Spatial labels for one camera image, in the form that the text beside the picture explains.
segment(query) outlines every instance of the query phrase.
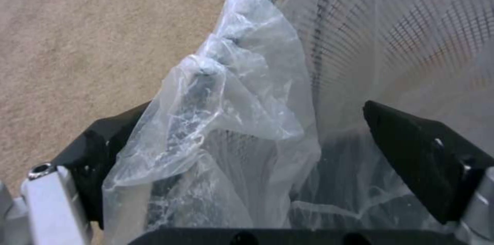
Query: mesh basket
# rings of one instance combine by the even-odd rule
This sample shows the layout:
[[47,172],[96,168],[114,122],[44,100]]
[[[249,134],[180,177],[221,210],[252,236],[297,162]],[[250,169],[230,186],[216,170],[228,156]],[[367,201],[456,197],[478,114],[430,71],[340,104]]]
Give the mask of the mesh basket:
[[[228,0],[215,35],[164,81],[164,90],[105,180],[108,240],[119,243],[160,227],[449,231],[451,226],[434,220],[378,150],[362,106],[373,99],[440,120],[492,152],[494,0],[266,1],[272,4]],[[245,10],[261,5],[265,10]],[[235,7],[241,9],[229,15]],[[230,30],[231,24],[240,27]],[[303,55],[298,55],[300,44]],[[285,82],[287,93],[276,87],[273,94],[257,92],[264,79],[250,78],[249,71],[259,76],[264,69],[242,66],[257,59],[251,52],[263,55],[272,72],[277,67],[273,78]],[[202,57],[214,61],[204,64]],[[296,64],[295,58],[304,64]],[[194,74],[180,81],[190,67]],[[252,92],[261,97],[266,116],[256,115],[255,122],[239,127],[223,104],[221,111],[212,110],[215,91],[221,89],[218,82],[228,81],[218,73],[225,67],[247,89],[257,90]],[[298,74],[294,70],[300,71],[295,84],[283,81],[283,74]],[[305,80],[311,96],[294,100],[291,90],[304,93]],[[168,103],[166,98],[178,93],[181,106]],[[273,97],[285,99],[284,104],[274,103]],[[309,106],[296,103],[306,99]],[[300,122],[301,135],[292,116],[279,116],[287,113],[285,106]],[[226,117],[222,127],[204,124],[211,112]],[[261,125],[270,118],[279,118],[279,127]],[[195,135],[199,129],[207,134]],[[170,159],[189,153],[191,146],[200,153],[187,154],[188,159],[169,170]],[[285,166],[277,169],[284,152]],[[289,176],[280,178],[280,171]],[[274,200],[273,192],[282,199]]]

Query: mesh bin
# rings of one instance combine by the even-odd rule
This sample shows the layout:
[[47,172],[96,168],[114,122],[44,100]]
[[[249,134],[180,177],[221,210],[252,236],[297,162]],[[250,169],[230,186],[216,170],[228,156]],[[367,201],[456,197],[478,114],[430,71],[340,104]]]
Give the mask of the mesh bin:
[[[492,5],[227,0],[105,180],[107,240],[160,227],[450,231],[378,150],[362,106],[440,120],[492,153]],[[237,81],[246,95],[228,90]]]

